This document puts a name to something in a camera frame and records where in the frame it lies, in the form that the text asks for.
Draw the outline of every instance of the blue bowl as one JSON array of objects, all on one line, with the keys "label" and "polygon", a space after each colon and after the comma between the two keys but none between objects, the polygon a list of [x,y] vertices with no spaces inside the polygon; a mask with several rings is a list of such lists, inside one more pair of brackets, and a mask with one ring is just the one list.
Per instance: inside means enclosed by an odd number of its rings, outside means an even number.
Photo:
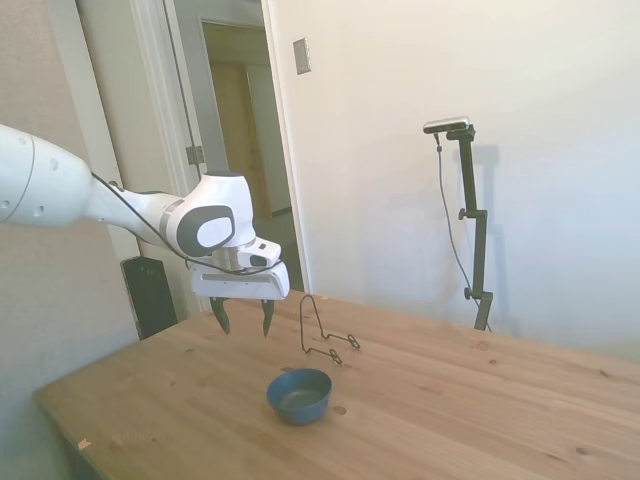
[{"label": "blue bowl", "polygon": [[329,405],[331,379],[312,368],[291,370],[276,378],[267,389],[267,400],[278,416],[291,425],[320,419]]}]

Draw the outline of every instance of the black metal stand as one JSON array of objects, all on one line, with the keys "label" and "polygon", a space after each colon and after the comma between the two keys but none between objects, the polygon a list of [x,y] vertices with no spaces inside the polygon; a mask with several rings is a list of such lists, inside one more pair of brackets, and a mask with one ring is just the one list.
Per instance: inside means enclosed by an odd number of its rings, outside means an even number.
[{"label": "black metal stand", "polygon": [[464,296],[467,300],[474,298],[479,301],[476,323],[473,328],[485,330],[489,310],[493,301],[493,293],[484,291],[484,263],[487,249],[487,216],[486,210],[478,210],[476,203],[476,184],[473,175],[473,158],[471,142],[476,135],[473,125],[464,130],[447,133],[447,140],[457,140],[460,145],[460,161],[462,162],[462,183],[464,186],[464,201],[466,208],[462,208],[458,218],[472,218],[476,221],[476,238],[473,255],[473,285],[471,291],[465,287]]}]

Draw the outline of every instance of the black speaker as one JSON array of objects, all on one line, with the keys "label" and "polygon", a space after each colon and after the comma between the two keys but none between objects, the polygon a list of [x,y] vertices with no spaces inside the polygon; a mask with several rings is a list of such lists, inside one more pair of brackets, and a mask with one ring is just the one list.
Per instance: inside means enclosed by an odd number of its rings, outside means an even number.
[{"label": "black speaker", "polygon": [[160,260],[130,258],[122,262],[122,271],[142,339],[178,323],[167,275]]}]

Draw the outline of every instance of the door hinge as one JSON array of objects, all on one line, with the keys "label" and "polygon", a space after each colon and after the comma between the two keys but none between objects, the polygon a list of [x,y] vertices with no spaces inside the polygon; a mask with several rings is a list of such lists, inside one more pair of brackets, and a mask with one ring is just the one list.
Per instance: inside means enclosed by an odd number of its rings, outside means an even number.
[{"label": "door hinge", "polygon": [[198,145],[197,147],[187,147],[187,161],[189,162],[189,165],[204,163],[204,152],[202,151],[201,145]]}]

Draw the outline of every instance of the doorway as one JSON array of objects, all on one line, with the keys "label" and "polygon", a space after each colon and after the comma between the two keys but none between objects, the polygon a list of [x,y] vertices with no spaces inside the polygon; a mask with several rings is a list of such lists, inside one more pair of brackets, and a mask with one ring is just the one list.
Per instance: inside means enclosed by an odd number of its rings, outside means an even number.
[{"label": "doorway", "polygon": [[247,179],[256,234],[282,246],[291,288],[302,291],[265,31],[206,21],[202,29],[228,168]]}]

